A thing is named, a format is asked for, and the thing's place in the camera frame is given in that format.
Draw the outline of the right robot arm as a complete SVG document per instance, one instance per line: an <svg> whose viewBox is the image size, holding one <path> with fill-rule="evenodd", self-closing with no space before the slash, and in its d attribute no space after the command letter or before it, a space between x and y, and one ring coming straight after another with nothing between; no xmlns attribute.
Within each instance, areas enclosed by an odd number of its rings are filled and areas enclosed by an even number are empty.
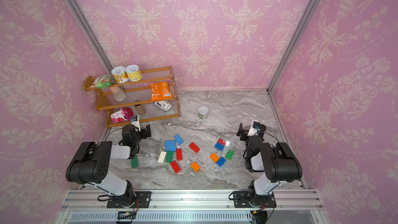
<svg viewBox="0 0 398 224"><path fill-rule="evenodd" d="M264 141L268 135L266 126L253 121L248 130L240 124L236 136L245 142L243 159L245 168L251 173L261 173L253 180L246 191L235 191L231 200L236 208L275 208L274 191L302 178L302 167L289 145L285 142L270 144Z"/></svg>

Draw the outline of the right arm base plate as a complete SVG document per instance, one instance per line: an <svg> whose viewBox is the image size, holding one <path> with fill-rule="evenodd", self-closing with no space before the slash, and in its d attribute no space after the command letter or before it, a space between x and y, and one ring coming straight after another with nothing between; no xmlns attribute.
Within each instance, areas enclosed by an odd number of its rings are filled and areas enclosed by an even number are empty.
<svg viewBox="0 0 398 224"><path fill-rule="evenodd" d="M276 208L274 194L259 196L248 191L234 191L229 195L229 200L234 202L235 208Z"/></svg>

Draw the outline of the green small lego brick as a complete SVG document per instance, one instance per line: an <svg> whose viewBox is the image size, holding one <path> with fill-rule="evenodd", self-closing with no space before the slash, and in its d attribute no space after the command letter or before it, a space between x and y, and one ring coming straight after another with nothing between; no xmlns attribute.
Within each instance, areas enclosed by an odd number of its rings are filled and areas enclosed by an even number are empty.
<svg viewBox="0 0 398 224"><path fill-rule="evenodd" d="M228 152L225 155L225 158L228 159L228 160L231 160L233 155L234 155L234 151L228 150Z"/></svg>

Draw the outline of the red small lego brick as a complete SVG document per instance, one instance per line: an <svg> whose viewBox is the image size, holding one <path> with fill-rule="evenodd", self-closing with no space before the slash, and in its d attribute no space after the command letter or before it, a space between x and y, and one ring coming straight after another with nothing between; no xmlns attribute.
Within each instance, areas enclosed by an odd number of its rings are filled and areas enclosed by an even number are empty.
<svg viewBox="0 0 398 224"><path fill-rule="evenodd" d="M223 145L223 146L226 146L226 141L223 140L223 139L219 139L219 140L218 140L218 143L221 144L221 145Z"/></svg>

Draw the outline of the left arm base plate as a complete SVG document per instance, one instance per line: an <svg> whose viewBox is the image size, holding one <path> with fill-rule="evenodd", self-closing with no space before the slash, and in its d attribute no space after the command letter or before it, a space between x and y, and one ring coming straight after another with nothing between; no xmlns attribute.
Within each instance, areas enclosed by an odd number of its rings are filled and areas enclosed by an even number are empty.
<svg viewBox="0 0 398 224"><path fill-rule="evenodd" d="M110 196L107 208L149 208L151 191L135 191L131 196Z"/></svg>

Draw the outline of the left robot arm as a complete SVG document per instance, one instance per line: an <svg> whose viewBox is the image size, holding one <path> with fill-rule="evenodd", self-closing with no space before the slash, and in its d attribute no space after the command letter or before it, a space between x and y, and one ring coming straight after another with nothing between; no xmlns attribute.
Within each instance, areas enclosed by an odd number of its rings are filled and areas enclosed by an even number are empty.
<svg viewBox="0 0 398 224"><path fill-rule="evenodd" d="M105 192L97 198L107 202L107 208L148 208L150 191L134 191L132 183L113 173L112 160L129 160L132 168L138 166L140 141L151 137L150 125L138 128L129 124L122 128L122 140L83 142L66 169L66 179L80 185L91 185Z"/></svg>

